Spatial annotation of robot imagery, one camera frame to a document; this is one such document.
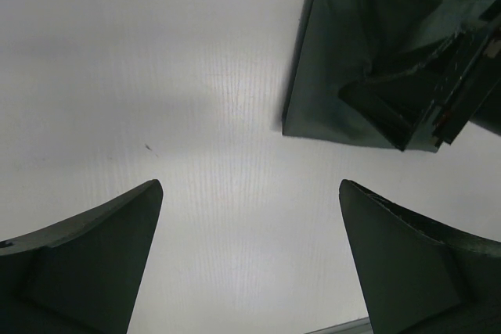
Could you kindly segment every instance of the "dark green object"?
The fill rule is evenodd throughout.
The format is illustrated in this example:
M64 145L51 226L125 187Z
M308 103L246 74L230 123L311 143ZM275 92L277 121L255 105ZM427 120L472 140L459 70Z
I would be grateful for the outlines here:
M158 181L0 242L0 332L125 334L157 226Z
M501 134L501 0L437 43L399 54L339 98L395 148L451 144L468 121Z
M495 0L306 0L305 22L283 111L283 134L349 145L394 146L338 98L381 60L455 34ZM411 149L436 150L434 145Z
M501 332L501 243L353 181L342 182L340 201L375 334Z

